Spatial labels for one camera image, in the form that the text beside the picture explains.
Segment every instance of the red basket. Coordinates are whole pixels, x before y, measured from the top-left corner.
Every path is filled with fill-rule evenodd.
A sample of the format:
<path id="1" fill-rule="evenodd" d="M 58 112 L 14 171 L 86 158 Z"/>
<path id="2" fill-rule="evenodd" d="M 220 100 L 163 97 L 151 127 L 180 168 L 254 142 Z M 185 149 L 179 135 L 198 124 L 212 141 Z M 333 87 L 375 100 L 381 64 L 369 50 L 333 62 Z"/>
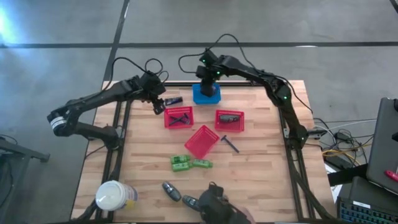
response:
<path id="1" fill-rule="evenodd" d="M 180 118 L 184 116 L 184 113 L 189 117 L 190 123 L 184 124 L 183 122 L 177 121 L 174 124 L 170 123 L 174 121 L 176 118 Z M 164 127 L 169 129 L 178 129 L 178 128 L 190 128 L 193 126 L 193 109 L 191 106 L 183 106 L 178 108 L 167 108 L 164 111 Z"/>
<path id="2" fill-rule="evenodd" d="M 216 133 L 203 125 L 185 143 L 185 147 L 197 158 L 202 159 L 220 139 Z"/>
<path id="3" fill-rule="evenodd" d="M 239 121 L 231 122 L 231 123 L 221 123 L 220 115 L 238 115 Z M 215 122 L 214 128 L 217 131 L 227 131 L 227 132 L 234 132 L 234 133 L 244 131 L 244 112 L 216 110 L 216 122 Z"/>

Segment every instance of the blue object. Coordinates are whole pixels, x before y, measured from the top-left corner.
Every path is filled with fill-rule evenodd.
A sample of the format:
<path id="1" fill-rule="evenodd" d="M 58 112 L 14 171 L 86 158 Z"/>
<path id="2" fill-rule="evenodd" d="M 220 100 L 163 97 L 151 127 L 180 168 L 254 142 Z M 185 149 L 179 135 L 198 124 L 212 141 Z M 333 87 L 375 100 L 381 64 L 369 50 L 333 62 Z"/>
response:
<path id="1" fill-rule="evenodd" d="M 200 93 L 200 84 L 193 84 L 192 85 L 192 92 L 193 92 L 193 101 L 198 105 L 210 105 L 210 104 L 217 104 L 221 101 L 221 91 L 220 85 L 214 83 L 213 87 L 215 87 L 215 94 L 212 97 L 208 97 Z"/>

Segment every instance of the wooden table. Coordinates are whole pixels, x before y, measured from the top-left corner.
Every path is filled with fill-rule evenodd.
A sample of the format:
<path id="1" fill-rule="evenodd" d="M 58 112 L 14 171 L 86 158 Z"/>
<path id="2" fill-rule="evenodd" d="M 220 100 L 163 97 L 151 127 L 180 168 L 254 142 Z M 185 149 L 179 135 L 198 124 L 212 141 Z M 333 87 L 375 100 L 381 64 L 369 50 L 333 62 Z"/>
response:
<path id="1" fill-rule="evenodd" d="M 304 82 L 291 82 L 298 97 L 309 105 Z M 192 101 L 191 88 L 167 87 L 162 98 L 183 96 L 183 105 L 193 106 L 195 125 L 188 129 L 165 129 L 163 115 L 156 116 L 151 104 L 133 102 L 119 181 L 135 187 L 139 201 L 133 210 L 115 212 L 115 222 L 200 221 L 198 212 L 168 198 L 161 187 L 165 180 L 174 184 L 182 195 L 196 198 L 214 181 L 224 187 L 232 204 L 246 207 L 257 222 L 297 221 L 277 108 L 263 87 L 223 87 L 221 95 L 218 105 L 197 106 Z M 295 98 L 293 104 L 300 122 L 313 128 L 310 111 Z M 115 106 L 116 103 L 110 103 L 98 108 L 95 125 L 112 124 Z M 184 143 L 202 125 L 214 130 L 216 109 L 245 113 L 244 132 L 216 131 L 221 137 L 227 134 L 240 153 L 218 141 L 205 157 L 214 163 L 212 169 L 172 172 L 170 156 L 187 154 Z M 102 145 L 101 141 L 91 142 L 87 153 Z M 106 150 L 101 150 L 85 161 L 72 218 L 79 216 L 94 198 L 101 183 L 105 155 Z M 334 215 L 335 206 L 319 148 L 305 146 L 303 156 L 312 192 Z M 302 192 L 300 197 L 306 211 Z"/>

